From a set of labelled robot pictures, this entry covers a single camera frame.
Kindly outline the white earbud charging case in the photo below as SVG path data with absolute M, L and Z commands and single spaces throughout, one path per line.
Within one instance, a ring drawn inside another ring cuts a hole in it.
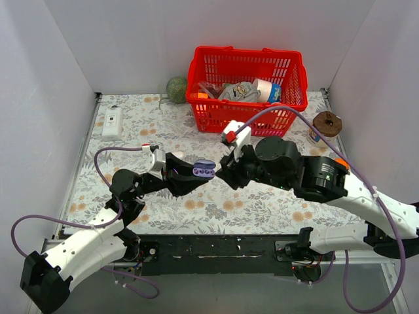
M 182 151 L 172 152 L 172 154 L 180 160 L 183 160 L 185 157 L 185 154 Z

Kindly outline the purple earbud charging case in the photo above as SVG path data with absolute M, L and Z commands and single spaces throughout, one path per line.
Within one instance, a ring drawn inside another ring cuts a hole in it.
M 201 160 L 197 160 L 193 166 L 192 169 L 194 167 L 197 168 L 202 168 L 202 169 L 214 169 L 215 170 L 215 162 L 211 161 L 211 160 L 207 160 L 207 159 L 201 159 Z

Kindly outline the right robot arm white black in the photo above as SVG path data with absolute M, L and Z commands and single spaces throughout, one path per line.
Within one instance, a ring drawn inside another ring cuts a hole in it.
M 244 145 L 240 153 L 231 152 L 220 164 L 216 176 L 234 190 L 255 181 L 292 190 L 297 198 L 338 207 L 361 218 L 353 225 L 301 229 L 295 243 L 280 249 L 293 260 L 343 250 L 372 250 L 399 259 L 394 229 L 405 256 L 418 255 L 418 207 L 370 192 L 361 179 L 329 157 L 303 156 L 294 142 L 273 136 L 256 146 Z

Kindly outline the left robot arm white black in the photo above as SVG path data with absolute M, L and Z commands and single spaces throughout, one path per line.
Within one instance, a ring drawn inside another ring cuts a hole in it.
M 127 227 L 145 207 L 146 194 L 167 189 L 184 196 L 215 176 L 210 160 L 189 164 L 159 149 L 150 157 L 143 174 L 120 169 L 113 175 L 111 199 L 84 228 L 43 254 L 26 255 L 20 288 L 42 313 L 59 309 L 81 281 L 108 263 L 138 257 L 140 239 Z

